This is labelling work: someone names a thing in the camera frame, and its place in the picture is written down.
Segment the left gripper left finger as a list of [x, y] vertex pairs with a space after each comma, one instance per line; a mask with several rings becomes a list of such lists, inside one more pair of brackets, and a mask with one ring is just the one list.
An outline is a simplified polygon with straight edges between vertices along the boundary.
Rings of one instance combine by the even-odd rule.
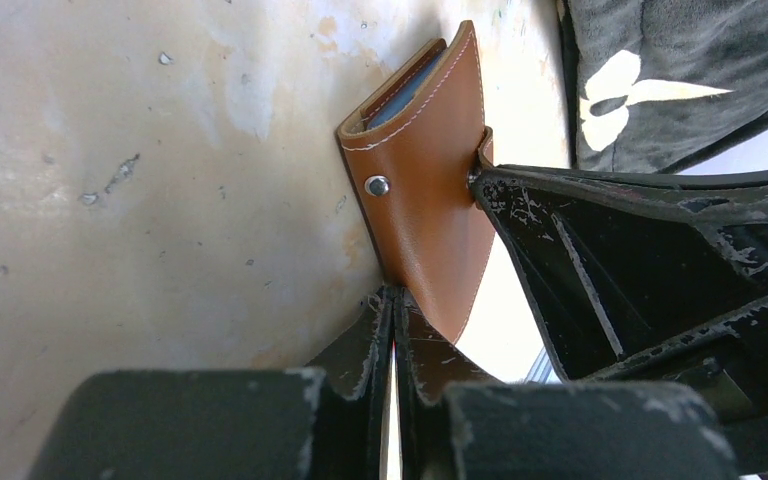
[[302, 367], [118, 370], [69, 396], [33, 479], [376, 479], [394, 291]]

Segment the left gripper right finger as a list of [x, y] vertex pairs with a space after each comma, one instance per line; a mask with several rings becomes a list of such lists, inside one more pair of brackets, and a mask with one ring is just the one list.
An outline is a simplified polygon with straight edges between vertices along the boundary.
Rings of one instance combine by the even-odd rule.
[[406, 479], [735, 479], [713, 410], [669, 382], [504, 383], [393, 291]]

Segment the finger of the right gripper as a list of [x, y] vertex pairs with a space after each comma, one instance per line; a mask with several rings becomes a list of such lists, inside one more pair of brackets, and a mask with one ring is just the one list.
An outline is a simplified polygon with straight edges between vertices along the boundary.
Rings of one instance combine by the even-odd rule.
[[664, 380], [768, 415], [768, 170], [500, 165], [469, 183], [565, 381]]

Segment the brown leather card holder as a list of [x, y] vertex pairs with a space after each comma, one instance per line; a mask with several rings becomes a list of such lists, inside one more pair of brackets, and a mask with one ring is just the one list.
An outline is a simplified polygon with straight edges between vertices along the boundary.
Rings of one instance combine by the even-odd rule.
[[495, 235], [469, 188], [493, 156], [473, 23], [427, 42], [336, 135], [385, 279], [456, 342]]

